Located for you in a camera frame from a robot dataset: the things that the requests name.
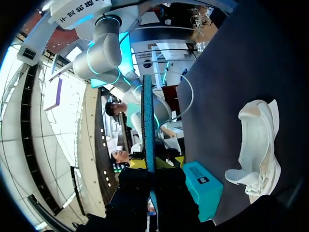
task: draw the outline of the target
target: white sneaker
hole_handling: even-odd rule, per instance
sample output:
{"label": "white sneaker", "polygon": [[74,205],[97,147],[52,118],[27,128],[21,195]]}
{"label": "white sneaker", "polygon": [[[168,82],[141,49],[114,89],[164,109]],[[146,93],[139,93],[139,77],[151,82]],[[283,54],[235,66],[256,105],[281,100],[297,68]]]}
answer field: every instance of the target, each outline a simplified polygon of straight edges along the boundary
{"label": "white sneaker", "polygon": [[274,141],[279,130],[277,102],[252,101],[242,108],[239,119],[242,144],[238,161],[242,170],[227,170],[225,178],[233,184],[246,185],[248,195],[269,195],[281,174],[274,153]]}

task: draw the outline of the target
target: ceiling light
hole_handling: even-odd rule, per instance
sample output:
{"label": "ceiling light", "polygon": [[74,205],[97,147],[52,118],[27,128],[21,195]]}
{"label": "ceiling light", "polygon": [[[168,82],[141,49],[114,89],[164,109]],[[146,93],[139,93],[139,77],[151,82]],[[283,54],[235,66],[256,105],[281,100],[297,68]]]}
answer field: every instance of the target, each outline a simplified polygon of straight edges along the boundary
{"label": "ceiling light", "polygon": [[73,62],[75,60],[75,58],[81,54],[82,51],[79,47],[75,47],[72,51],[70,51],[70,53],[66,56],[66,59],[68,59],[69,61]]}
{"label": "ceiling light", "polygon": [[48,9],[53,5],[54,2],[55,2],[55,0],[51,0],[51,1],[47,2],[47,3],[43,6],[42,11],[48,10]]}

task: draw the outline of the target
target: blue box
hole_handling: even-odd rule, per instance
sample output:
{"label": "blue box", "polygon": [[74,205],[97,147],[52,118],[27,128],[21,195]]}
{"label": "blue box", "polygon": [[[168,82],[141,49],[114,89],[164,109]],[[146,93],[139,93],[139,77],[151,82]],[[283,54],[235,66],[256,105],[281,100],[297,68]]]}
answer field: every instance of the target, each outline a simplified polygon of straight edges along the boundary
{"label": "blue box", "polygon": [[203,168],[197,161],[183,166],[186,185],[198,204],[201,222],[212,219],[217,211],[223,191],[223,184]]}

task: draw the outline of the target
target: sign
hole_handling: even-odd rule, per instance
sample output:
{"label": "sign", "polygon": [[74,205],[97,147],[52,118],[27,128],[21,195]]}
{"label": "sign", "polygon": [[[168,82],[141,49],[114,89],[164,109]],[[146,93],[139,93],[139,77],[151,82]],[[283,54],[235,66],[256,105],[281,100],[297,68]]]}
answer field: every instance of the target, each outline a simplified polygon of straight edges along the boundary
{"label": "sign", "polygon": [[51,6],[51,21],[63,29],[73,29],[94,17],[97,11],[109,10],[111,0],[61,0]]}

